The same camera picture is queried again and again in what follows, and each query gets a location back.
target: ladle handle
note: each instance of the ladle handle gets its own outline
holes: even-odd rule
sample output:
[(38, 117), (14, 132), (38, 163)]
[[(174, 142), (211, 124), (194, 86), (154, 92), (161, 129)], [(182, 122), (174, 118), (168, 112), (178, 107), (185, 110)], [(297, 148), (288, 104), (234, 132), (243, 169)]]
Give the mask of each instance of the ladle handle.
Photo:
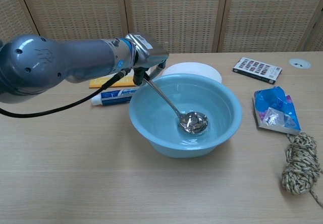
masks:
[(169, 106), (175, 111), (177, 117), (180, 119), (182, 114), (179, 112), (179, 110), (173, 105), (173, 103), (167, 98), (166, 95), (164, 95), (163, 92), (155, 85), (155, 83), (152, 80), (148, 80), (146, 77), (144, 77), (144, 80), (149, 84), (166, 102), (169, 104)]

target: white round outlet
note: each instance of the white round outlet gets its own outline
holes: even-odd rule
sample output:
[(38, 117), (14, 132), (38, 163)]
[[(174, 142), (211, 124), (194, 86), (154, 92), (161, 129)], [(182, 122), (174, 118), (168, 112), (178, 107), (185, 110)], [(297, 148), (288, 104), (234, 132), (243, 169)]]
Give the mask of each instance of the white round outlet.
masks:
[(289, 63), (298, 69), (309, 69), (311, 67), (311, 64), (304, 59), (290, 59)]

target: blue packaging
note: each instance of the blue packaging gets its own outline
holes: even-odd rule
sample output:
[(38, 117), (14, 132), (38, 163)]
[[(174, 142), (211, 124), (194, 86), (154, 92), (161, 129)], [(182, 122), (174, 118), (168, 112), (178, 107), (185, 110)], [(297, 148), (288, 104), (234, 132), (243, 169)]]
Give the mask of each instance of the blue packaging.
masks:
[(137, 89), (122, 89), (103, 92), (91, 99), (92, 105), (112, 105), (130, 102)]
[(256, 91), (254, 108), (259, 127), (293, 135), (300, 133), (292, 98), (281, 87)]

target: metal ladle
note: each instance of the metal ladle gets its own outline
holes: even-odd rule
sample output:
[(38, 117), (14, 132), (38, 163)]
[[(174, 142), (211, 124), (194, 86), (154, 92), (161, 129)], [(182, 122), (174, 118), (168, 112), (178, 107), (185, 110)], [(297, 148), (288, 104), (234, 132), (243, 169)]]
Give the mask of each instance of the metal ladle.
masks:
[(174, 104), (164, 95), (163, 92), (155, 85), (155, 83), (149, 79), (149, 76), (145, 74), (144, 80), (147, 84), (149, 84), (166, 102), (167, 104), (175, 111), (178, 119), (180, 128), (191, 134), (198, 134), (203, 132), (207, 125), (208, 119), (206, 115), (203, 113), (192, 111), (187, 114), (182, 114), (180, 111), (174, 106)]

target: white bowl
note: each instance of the white bowl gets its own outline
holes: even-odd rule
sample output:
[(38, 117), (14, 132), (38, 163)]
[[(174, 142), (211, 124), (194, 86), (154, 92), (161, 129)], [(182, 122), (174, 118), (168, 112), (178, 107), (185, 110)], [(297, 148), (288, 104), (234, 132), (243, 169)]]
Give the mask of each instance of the white bowl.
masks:
[(221, 74), (215, 68), (202, 63), (185, 62), (174, 64), (163, 71), (163, 75), (168, 74), (196, 74), (222, 83)]

